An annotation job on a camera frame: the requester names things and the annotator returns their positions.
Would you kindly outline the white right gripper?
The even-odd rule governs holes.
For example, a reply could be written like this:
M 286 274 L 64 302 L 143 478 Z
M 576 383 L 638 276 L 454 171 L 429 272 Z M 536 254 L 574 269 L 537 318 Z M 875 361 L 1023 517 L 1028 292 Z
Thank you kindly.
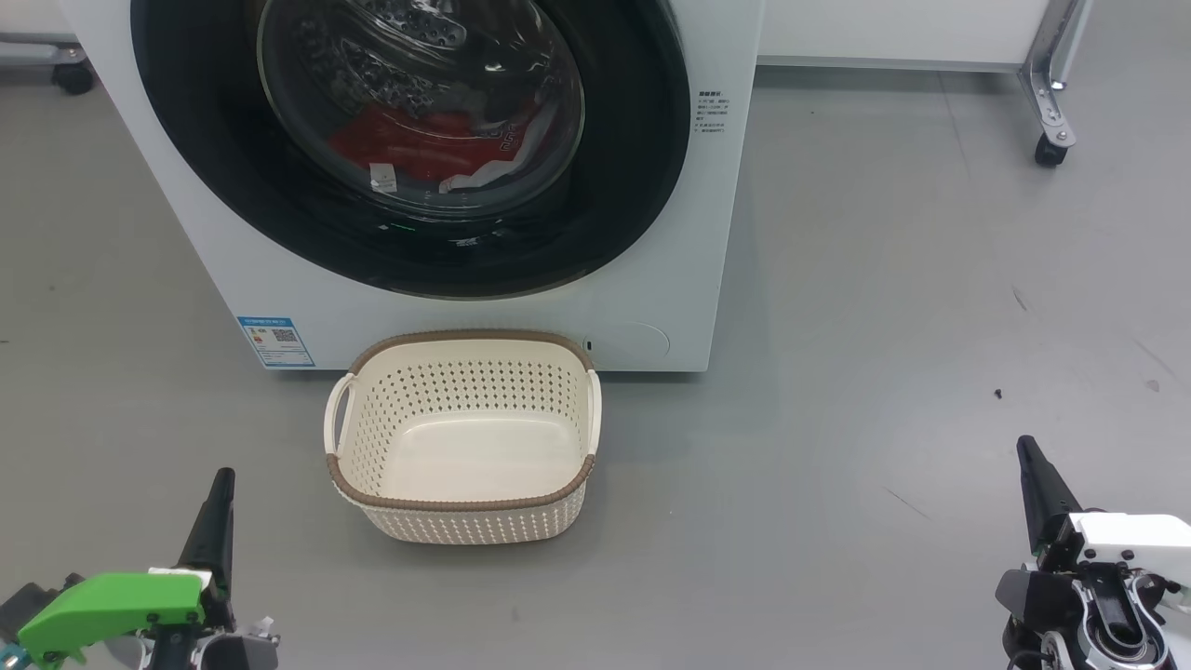
M 1083 512 L 1037 439 L 1017 440 L 1033 561 L 1000 576 L 1009 669 L 1186 669 L 1187 640 L 1161 608 L 1187 615 L 1187 522 Z

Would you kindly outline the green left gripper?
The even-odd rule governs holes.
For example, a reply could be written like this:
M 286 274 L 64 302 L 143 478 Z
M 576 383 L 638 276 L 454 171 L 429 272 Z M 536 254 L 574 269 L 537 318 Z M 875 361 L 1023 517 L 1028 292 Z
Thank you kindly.
M 230 596 L 233 577 L 233 468 L 220 468 L 183 543 L 181 569 L 101 572 L 60 590 L 24 586 L 17 666 L 86 664 L 85 649 L 124 639 L 133 669 L 276 669 L 272 619 L 235 627 L 218 597 Z

